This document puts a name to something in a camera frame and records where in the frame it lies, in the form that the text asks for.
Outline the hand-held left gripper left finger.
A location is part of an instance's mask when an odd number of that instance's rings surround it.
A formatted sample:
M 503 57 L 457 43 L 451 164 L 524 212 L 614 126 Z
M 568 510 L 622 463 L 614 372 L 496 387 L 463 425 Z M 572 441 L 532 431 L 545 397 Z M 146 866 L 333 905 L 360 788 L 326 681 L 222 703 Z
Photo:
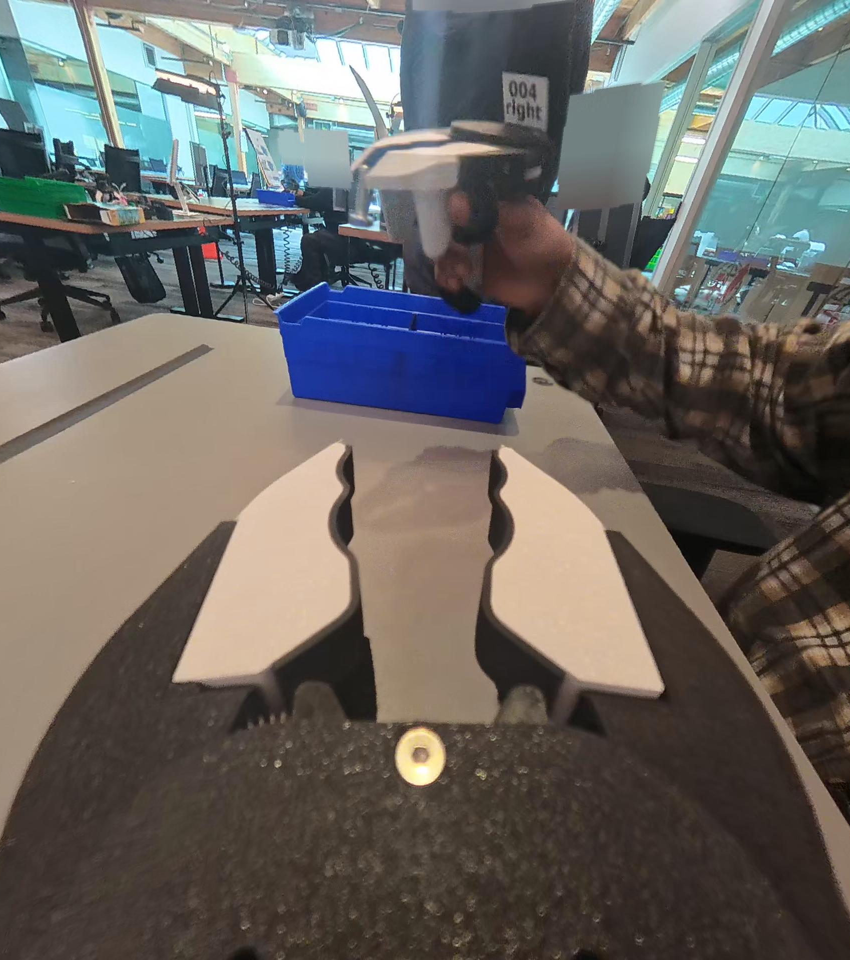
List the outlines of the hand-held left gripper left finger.
M 352 448 L 331 443 L 263 489 L 239 514 L 172 680 L 251 688 L 267 710 L 307 683 L 362 714 L 362 605 Z

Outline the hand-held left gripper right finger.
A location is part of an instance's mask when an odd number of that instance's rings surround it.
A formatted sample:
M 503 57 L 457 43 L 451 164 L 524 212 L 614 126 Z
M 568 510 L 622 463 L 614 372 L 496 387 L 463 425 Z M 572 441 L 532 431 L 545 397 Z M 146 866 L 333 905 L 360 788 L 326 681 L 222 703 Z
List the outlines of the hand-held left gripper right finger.
M 665 685 L 605 527 L 517 451 L 489 469 L 486 674 L 503 700 L 538 689 L 553 722 L 591 693 L 657 700 Z

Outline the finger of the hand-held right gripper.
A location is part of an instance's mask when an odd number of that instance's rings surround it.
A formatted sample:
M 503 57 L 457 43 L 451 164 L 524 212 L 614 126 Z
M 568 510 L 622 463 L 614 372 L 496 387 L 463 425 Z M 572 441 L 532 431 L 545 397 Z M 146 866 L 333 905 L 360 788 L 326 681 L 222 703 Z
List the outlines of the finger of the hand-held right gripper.
M 439 150 L 386 150 L 352 167 L 356 186 L 367 189 L 452 189 L 459 171 L 458 155 Z
M 503 122 L 453 122 L 450 126 L 421 128 L 376 141 L 365 150 L 366 160 L 380 160 L 389 151 L 472 145 L 481 148 L 525 149 L 528 127 Z

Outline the blue plastic bin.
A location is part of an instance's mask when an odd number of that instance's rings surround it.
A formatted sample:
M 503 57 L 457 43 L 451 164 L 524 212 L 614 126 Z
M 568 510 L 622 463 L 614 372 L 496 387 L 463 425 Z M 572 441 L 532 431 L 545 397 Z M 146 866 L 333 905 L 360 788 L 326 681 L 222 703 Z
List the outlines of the blue plastic bin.
M 322 283 L 277 318 L 299 400 L 490 425 L 524 404 L 527 365 L 502 306 L 463 314 L 439 297 Z

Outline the person's right forearm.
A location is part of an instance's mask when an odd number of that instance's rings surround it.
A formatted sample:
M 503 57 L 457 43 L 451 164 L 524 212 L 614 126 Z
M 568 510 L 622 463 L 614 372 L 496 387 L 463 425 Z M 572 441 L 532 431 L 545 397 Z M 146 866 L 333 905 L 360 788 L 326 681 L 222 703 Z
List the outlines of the person's right forearm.
M 544 309 L 506 334 L 566 389 L 659 421 L 752 484 L 818 506 L 850 498 L 850 321 L 681 310 L 579 242 Z

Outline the person's right hand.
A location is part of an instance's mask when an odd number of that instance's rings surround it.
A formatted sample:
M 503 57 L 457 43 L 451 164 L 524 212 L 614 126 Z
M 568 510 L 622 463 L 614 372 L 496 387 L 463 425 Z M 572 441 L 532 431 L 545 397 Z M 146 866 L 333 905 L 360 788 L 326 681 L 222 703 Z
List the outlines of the person's right hand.
M 499 203 L 496 228 L 480 255 L 452 243 L 433 262 L 433 274 L 442 292 L 470 289 L 535 318 L 550 303 L 575 251 L 575 238 L 539 200 L 521 197 Z

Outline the wooden top office desk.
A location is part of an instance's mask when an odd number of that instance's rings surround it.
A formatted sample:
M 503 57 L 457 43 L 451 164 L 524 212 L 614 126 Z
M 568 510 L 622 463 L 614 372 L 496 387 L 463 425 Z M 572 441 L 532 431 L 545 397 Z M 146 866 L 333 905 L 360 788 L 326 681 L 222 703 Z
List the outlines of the wooden top office desk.
M 55 239 L 81 241 L 90 252 L 111 258 L 169 250 L 176 266 L 184 313 L 207 319 L 214 318 L 215 306 L 201 248 L 218 240 L 225 224 L 223 218 L 195 215 L 110 227 L 0 211 L 0 234 L 49 233 Z
M 286 276 L 299 267 L 291 231 L 308 225 L 307 211 L 251 199 L 208 198 L 202 206 L 226 222 L 220 229 L 230 241 L 223 256 L 236 267 L 241 286 L 261 299 L 280 294 Z

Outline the black ceiling device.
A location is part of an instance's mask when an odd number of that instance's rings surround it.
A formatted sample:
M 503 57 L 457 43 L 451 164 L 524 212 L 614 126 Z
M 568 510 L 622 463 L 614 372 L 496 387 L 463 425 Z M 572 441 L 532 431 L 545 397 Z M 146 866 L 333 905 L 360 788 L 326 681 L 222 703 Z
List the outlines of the black ceiling device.
M 315 18 L 309 10 L 296 8 L 274 20 L 268 28 L 268 43 L 282 56 L 316 59 Z

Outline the black softbox light stand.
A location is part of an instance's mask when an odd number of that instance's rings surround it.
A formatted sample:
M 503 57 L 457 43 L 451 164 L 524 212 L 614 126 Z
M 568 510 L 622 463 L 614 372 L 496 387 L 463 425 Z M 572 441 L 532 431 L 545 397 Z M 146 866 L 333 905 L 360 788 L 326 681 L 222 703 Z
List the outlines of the black softbox light stand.
M 236 156 L 239 163 L 245 160 L 241 150 L 242 127 L 239 118 L 238 91 L 231 90 L 229 93 L 232 115 L 231 120 L 227 121 L 224 113 L 221 87 L 213 79 L 206 81 L 200 78 L 159 71 L 154 88 L 162 93 L 176 96 L 183 102 L 201 107 L 204 110 L 216 110 L 224 155 L 225 184 L 221 189 L 216 189 L 216 178 L 209 176 L 209 198 L 227 200 L 248 199 L 255 201 L 255 199 L 252 198 L 250 181 L 240 185 L 236 183 L 235 171 L 231 162 L 232 155 Z M 227 320 L 228 322 L 238 323 L 240 321 L 249 324 L 249 306 L 256 302 L 267 306 L 267 298 L 268 297 L 261 298 L 259 294 L 249 293 L 241 286 L 239 277 L 237 277 L 225 301 L 216 309 L 214 317 L 220 320 Z

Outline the person's plaid shirt torso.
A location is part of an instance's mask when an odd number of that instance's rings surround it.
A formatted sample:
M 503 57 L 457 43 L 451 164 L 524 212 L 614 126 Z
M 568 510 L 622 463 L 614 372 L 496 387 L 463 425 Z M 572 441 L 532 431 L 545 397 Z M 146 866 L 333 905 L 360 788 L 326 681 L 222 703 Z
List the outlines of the person's plaid shirt torso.
M 850 491 L 746 570 L 722 615 L 850 825 Z

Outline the black computer monitor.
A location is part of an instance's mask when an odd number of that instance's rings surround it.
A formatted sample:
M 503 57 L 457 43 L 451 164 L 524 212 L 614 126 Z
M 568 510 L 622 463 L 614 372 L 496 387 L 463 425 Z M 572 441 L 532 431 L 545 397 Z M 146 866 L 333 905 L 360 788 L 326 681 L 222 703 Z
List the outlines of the black computer monitor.
M 104 169 L 111 183 L 123 194 L 140 194 L 142 159 L 138 150 L 104 145 Z
M 0 177 L 39 178 L 49 173 L 46 142 L 40 131 L 0 127 Z

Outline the colourful flat box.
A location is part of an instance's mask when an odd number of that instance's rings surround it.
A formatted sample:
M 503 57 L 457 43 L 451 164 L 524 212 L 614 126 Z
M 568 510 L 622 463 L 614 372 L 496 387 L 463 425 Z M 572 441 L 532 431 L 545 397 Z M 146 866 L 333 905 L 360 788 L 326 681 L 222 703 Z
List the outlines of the colourful flat box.
M 63 211 L 71 222 L 105 225 L 108 227 L 131 227 L 145 223 L 144 210 L 135 204 L 97 201 L 74 201 L 63 204 Z

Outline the black office chair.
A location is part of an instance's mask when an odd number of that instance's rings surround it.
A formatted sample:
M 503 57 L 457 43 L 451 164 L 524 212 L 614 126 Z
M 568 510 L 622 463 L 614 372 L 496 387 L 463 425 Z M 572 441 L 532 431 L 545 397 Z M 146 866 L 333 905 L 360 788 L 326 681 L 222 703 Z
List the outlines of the black office chair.
M 36 286 L 0 298 L 0 322 L 7 318 L 6 307 L 36 302 L 40 329 L 53 331 L 60 342 L 71 342 L 81 335 L 71 308 L 74 301 L 103 311 L 112 326 L 121 323 L 109 295 L 70 282 L 73 272 L 86 273 L 90 264 L 88 252 L 76 239 L 55 239 L 38 232 L 0 233 L 0 276 L 5 277 L 3 268 L 8 264 L 20 267 L 23 277 Z

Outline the green plastic bin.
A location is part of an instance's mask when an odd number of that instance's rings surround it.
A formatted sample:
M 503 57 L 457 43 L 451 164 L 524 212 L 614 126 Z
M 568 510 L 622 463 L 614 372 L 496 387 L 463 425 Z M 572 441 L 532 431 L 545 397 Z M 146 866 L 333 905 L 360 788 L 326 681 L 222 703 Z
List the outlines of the green plastic bin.
M 81 184 L 40 177 L 0 175 L 0 211 L 43 219 L 68 220 L 67 207 L 90 203 Z

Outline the wooden post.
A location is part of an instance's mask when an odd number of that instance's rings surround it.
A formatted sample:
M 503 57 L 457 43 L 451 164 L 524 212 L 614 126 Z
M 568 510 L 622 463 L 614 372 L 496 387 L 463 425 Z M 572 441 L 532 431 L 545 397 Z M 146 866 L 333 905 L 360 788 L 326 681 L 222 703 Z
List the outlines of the wooden post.
M 94 8 L 87 1 L 70 1 L 69 3 L 81 35 L 107 141 L 111 146 L 123 149 L 125 143 L 114 92 L 100 46 Z

